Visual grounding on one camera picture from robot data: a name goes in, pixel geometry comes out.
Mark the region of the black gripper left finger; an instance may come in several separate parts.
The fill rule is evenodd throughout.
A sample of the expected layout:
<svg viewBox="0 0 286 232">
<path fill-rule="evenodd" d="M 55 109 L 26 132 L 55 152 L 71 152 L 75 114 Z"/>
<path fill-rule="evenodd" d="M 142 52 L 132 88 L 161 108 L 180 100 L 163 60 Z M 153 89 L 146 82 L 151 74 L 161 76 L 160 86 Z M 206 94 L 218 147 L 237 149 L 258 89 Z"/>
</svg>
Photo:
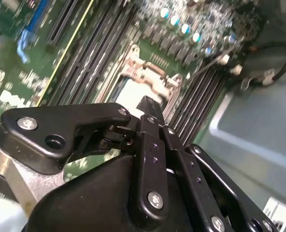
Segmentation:
<svg viewBox="0 0 286 232">
<path fill-rule="evenodd" d="M 28 220 L 54 189 L 115 157 L 132 156 L 128 214 L 134 224 L 166 224 L 170 198 L 164 116 L 154 101 L 130 114 L 118 103 L 11 109 L 0 117 L 0 176 Z"/>
</svg>

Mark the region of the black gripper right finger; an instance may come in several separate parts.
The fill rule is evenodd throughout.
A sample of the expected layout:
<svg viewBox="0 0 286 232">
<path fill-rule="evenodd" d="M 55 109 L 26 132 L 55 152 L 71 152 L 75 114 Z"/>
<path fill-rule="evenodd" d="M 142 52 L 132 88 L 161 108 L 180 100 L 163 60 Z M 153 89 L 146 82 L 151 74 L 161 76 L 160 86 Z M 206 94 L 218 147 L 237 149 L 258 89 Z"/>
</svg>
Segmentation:
<svg viewBox="0 0 286 232">
<path fill-rule="evenodd" d="M 160 129 L 160 137 L 194 231 L 277 231 L 273 222 L 201 147 L 184 147 L 169 126 Z"/>
</svg>

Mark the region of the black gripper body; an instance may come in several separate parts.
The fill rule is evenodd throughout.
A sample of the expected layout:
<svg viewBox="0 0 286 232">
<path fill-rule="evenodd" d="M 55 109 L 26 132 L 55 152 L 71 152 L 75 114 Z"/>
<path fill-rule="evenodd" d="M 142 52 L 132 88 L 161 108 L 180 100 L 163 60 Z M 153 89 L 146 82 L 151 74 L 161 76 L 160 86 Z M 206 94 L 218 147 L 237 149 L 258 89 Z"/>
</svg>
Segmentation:
<svg viewBox="0 0 286 232">
<path fill-rule="evenodd" d="M 28 232 L 141 232 L 128 214 L 132 156 L 115 157 L 45 195 Z"/>
</svg>

